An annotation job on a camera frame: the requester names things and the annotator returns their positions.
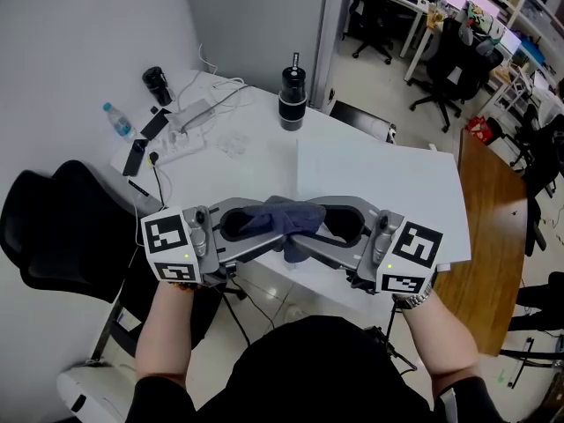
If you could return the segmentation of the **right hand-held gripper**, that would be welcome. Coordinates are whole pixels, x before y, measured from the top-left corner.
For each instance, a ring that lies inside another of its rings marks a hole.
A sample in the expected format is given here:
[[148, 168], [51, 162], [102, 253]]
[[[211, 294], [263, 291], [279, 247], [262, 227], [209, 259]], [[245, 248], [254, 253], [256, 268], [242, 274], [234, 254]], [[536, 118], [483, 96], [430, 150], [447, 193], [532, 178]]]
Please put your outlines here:
[[351, 243], [305, 234], [288, 240], [301, 252], [331, 268], [357, 268], [352, 287], [366, 293], [420, 295], [432, 281], [443, 234], [411, 222], [392, 211], [381, 211], [353, 196], [308, 200], [325, 208], [324, 225], [331, 233], [372, 233]]

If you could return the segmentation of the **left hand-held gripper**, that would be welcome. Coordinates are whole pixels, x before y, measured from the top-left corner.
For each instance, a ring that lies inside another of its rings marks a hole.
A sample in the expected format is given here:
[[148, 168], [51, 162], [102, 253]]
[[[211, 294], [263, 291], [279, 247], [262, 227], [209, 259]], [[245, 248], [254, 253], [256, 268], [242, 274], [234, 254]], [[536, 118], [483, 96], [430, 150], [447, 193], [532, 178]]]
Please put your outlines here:
[[221, 232], [213, 232], [240, 232], [252, 220], [245, 209], [261, 203], [231, 197], [210, 208], [175, 206], [142, 218], [145, 255], [156, 279], [183, 286], [218, 286], [235, 277], [234, 262], [246, 263], [280, 248], [286, 241], [283, 234], [229, 241]]

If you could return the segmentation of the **dark blue cloth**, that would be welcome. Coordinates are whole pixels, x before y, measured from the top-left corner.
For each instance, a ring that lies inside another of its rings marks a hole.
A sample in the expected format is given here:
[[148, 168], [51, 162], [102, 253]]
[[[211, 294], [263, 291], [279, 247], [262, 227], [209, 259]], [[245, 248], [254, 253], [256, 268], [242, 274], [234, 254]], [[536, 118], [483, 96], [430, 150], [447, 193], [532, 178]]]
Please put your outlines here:
[[326, 216], [325, 208], [319, 204], [278, 196], [269, 197], [262, 204], [245, 207], [243, 213], [250, 220], [241, 227], [240, 234], [267, 228], [284, 236], [316, 234]]

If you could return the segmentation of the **large white board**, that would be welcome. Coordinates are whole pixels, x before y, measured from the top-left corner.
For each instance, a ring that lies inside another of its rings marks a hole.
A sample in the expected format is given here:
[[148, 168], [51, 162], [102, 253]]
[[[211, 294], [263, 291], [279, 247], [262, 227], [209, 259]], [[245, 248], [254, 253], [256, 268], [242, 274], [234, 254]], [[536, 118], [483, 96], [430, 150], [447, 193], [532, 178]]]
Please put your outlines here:
[[297, 142], [297, 193], [360, 197], [443, 234], [436, 262], [471, 259], [471, 242], [459, 174], [450, 153], [385, 144]]

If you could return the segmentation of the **person's right forearm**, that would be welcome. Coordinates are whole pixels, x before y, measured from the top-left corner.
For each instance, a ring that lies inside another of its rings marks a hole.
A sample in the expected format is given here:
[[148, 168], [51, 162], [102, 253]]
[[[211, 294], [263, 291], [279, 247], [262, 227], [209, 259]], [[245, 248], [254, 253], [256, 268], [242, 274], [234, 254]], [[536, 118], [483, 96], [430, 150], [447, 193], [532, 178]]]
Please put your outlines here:
[[435, 397], [456, 382], [479, 376], [479, 351], [472, 334], [435, 292], [402, 314]]

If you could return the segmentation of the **clear plastic bag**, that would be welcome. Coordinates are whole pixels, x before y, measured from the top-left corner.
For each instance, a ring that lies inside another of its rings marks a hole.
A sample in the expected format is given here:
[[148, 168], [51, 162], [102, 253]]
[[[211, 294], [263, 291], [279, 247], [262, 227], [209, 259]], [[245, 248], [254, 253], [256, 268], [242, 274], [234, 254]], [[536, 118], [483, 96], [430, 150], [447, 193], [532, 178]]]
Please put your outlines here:
[[231, 158], [245, 154], [250, 138], [237, 132], [228, 132], [217, 138], [216, 146]]

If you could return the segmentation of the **black box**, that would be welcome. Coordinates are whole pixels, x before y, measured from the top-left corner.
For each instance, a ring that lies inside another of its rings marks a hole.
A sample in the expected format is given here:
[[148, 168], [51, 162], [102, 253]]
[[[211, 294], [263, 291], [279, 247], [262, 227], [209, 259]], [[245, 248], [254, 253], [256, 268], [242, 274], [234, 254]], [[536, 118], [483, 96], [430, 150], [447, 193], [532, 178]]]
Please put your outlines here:
[[395, 124], [340, 100], [337, 100], [333, 105], [330, 117], [385, 143], [396, 143], [395, 136], [397, 130]]

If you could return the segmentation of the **white rectangular adapter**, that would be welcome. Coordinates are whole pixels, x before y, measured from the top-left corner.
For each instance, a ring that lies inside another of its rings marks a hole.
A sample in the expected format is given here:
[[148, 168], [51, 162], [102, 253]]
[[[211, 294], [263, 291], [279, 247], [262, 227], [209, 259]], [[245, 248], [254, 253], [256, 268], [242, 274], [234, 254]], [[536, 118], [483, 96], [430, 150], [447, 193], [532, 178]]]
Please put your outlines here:
[[206, 99], [200, 99], [188, 105], [179, 113], [165, 115], [168, 120], [168, 131], [184, 133], [200, 127], [215, 116], [215, 109]]

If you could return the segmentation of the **black smartphone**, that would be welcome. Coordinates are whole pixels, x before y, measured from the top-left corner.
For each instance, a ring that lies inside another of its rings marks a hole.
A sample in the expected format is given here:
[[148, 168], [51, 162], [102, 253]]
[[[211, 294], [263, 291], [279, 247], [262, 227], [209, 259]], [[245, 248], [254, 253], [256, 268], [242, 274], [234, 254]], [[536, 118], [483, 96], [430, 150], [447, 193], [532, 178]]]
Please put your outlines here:
[[140, 131], [141, 135], [149, 141], [156, 138], [161, 133], [161, 131], [169, 124], [167, 115], [170, 115], [171, 112], [166, 108], [161, 108], [158, 109], [158, 113], [155, 115], [151, 112], [151, 109], [150, 109], [150, 113], [151, 113], [151, 118], [149, 122]]
[[142, 160], [145, 156], [145, 148], [149, 141], [145, 138], [135, 139], [131, 145], [128, 158], [122, 170], [123, 176], [133, 177], [138, 174]]

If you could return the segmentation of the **wooden table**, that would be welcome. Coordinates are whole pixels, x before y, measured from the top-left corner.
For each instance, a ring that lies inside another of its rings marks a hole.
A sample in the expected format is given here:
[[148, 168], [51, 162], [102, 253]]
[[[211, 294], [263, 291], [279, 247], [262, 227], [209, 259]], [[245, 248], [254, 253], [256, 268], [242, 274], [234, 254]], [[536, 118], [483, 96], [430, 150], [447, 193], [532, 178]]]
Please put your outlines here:
[[458, 173], [471, 260], [438, 275], [434, 290], [473, 335], [480, 353], [501, 353], [521, 285], [527, 193], [521, 177], [469, 132], [460, 137]]

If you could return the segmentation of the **small black bottle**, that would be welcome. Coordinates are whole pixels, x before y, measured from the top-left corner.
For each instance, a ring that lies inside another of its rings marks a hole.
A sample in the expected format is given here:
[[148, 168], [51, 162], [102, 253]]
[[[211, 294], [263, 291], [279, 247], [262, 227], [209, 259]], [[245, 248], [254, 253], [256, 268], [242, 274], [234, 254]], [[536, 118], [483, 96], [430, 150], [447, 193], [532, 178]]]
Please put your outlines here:
[[161, 107], [166, 107], [172, 103], [173, 96], [160, 67], [153, 66], [147, 69], [142, 75], [142, 81]]

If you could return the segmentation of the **black office chair with jacket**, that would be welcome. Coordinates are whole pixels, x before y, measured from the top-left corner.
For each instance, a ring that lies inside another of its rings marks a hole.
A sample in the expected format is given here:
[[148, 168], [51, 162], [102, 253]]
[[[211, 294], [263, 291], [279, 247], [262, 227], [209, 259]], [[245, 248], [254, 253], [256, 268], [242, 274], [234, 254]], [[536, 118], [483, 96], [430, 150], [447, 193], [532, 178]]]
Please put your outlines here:
[[506, 28], [489, 12], [467, 1], [452, 18], [444, 19], [438, 48], [427, 61], [428, 81], [409, 78], [407, 85], [417, 85], [427, 96], [415, 100], [411, 111], [417, 106], [434, 102], [441, 110], [443, 132], [448, 132], [450, 120], [448, 108], [455, 117], [462, 114], [456, 103], [471, 100], [487, 83], [489, 74], [500, 66], [504, 55], [498, 49]]

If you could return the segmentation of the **black floor stand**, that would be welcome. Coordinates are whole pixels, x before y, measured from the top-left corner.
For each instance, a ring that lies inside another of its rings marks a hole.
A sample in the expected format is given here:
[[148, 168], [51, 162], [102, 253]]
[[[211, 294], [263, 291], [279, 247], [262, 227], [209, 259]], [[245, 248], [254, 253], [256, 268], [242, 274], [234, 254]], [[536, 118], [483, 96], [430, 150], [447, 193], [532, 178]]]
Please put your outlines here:
[[518, 362], [517, 370], [508, 382], [509, 388], [513, 390], [516, 387], [526, 367], [564, 371], [564, 334], [558, 336], [551, 335], [551, 337], [555, 339], [553, 352], [533, 352], [532, 348], [535, 339], [532, 337], [526, 339], [526, 348], [522, 350], [500, 350], [501, 356], [508, 357]]

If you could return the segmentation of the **white round appliance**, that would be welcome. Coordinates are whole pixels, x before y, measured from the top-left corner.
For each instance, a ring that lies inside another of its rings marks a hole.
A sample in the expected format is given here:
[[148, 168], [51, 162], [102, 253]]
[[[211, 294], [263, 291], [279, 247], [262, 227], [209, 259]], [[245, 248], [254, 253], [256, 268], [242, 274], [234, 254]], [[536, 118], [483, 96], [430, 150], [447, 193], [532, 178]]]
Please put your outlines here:
[[56, 378], [60, 398], [81, 423], [125, 423], [134, 385], [110, 364], [70, 368]]

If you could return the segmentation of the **white shelving rack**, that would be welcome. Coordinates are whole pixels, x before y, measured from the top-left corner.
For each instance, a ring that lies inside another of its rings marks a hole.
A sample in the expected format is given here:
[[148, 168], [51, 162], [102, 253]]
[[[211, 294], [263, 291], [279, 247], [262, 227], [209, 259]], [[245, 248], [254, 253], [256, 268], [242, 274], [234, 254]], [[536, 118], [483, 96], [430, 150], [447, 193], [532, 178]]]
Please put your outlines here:
[[521, 40], [520, 56], [556, 82], [564, 78], [564, 0], [490, 0], [499, 19]]

